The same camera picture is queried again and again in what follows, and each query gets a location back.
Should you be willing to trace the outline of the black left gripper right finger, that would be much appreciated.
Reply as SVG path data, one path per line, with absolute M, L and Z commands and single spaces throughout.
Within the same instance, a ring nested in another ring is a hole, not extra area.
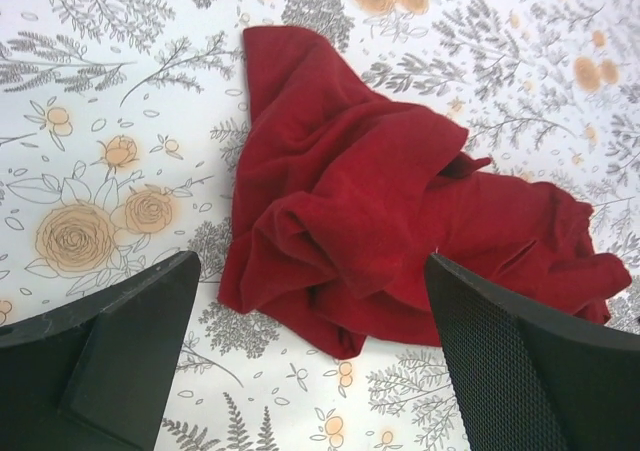
M 428 297 L 473 450 L 636 450 L 639 338 L 437 254 Z

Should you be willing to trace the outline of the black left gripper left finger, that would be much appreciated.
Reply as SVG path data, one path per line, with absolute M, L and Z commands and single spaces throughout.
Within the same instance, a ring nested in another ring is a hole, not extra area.
M 178 252 L 2 327 L 2 449 L 153 449 L 200 269 Z

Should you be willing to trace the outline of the dark red t shirt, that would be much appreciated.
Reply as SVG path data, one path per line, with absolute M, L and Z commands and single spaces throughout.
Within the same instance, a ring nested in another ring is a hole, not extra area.
M 321 35 L 243 33 L 251 128 L 232 200 L 221 304 L 263 313 L 337 359 L 368 338 L 440 342 L 424 267 L 441 254 L 604 324 L 632 281 L 597 253 L 591 205 L 493 174 L 449 118 L 364 84 Z

